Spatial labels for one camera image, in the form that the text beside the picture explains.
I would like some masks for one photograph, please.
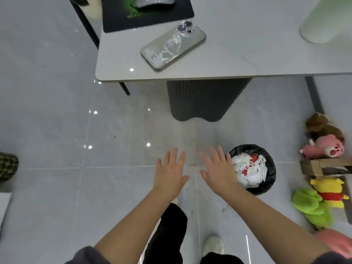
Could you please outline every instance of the black chair leg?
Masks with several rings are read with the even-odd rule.
[[[126,85],[124,82],[120,82],[121,88],[125,91],[127,95],[130,95],[129,90],[127,89]]]
[[[70,2],[72,4],[74,10],[76,11],[79,19],[81,20],[83,26],[85,27],[88,35],[90,36],[90,38],[92,39],[93,43],[95,44],[96,48],[99,48],[99,43],[100,43],[99,37],[98,37],[98,35],[96,35],[93,27],[91,26],[89,20],[86,17],[86,15],[83,13],[82,9],[80,8],[80,6],[78,4],[74,3],[71,0],[70,0]],[[121,88],[124,90],[124,92],[127,95],[130,95],[130,92],[127,89],[125,83],[124,82],[120,82],[120,85],[121,85]]]

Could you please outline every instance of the phone case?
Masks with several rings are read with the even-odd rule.
[[[192,48],[203,43],[206,37],[196,24],[186,20],[143,47],[140,52],[156,71],[161,71]]]

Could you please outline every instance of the white mouse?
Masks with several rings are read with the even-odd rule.
[[[138,8],[151,6],[153,4],[173,4],[175,0],[136,0],[135,4]]]

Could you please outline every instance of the hand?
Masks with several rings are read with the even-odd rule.
[[[174,200],[181,192],[183,186],[189,179],[189,176],[182,176],[186,152],[183,151],[176,163],[177,148],[167,151],[164,157],[164,163],[161,165],[161,159],[156,162],[153,191],[163,195],[168,201]]]
[[[210,160],[204,151],[200,151],[200,155],[207,166],[207,171],[200,170],[199,172],[210,189],[223,197],[223,195],[239,186],[236,171],[230,154],[227,153],[225,158],[221,146],[218,146],[218,151],[215,151],[213,147],[210,150],[213,161]]]

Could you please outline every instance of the phone camera lens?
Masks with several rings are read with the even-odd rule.
[[[192,22],[190,22],[190,21],[186,21],[184,24],[185,24],[187,27],[192,26]]]
[[[178,26],[178,30],[179,31],[185,31],[186,30],[186,27],[184,25],[179,25]]]

